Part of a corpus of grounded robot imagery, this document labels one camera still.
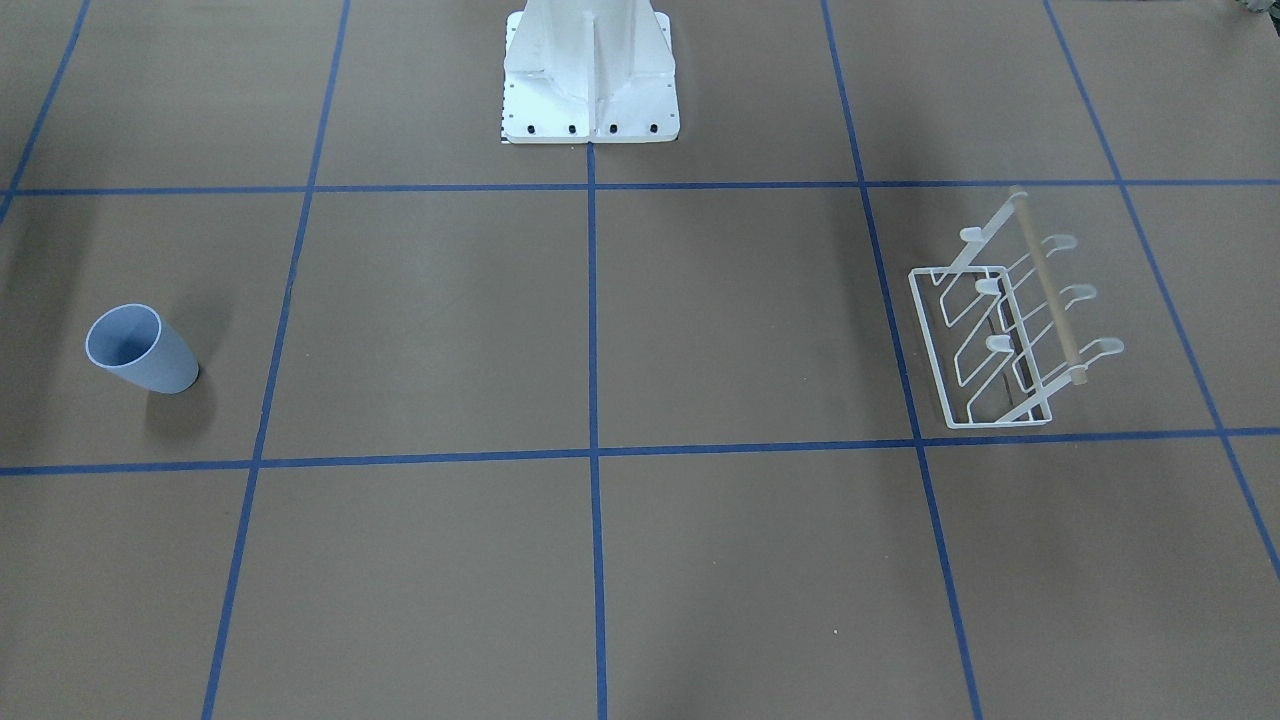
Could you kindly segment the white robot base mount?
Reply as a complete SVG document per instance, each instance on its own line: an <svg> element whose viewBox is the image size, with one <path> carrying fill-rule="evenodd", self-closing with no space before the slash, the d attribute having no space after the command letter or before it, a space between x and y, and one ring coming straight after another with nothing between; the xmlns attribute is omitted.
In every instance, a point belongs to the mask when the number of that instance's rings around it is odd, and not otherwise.
<svg viewBox="0 0 1280 720"><path fill-rule="evenodd" d="M666 143L680 136L671 19L649 1L529 1L506 18L507 143Z"/></svg>

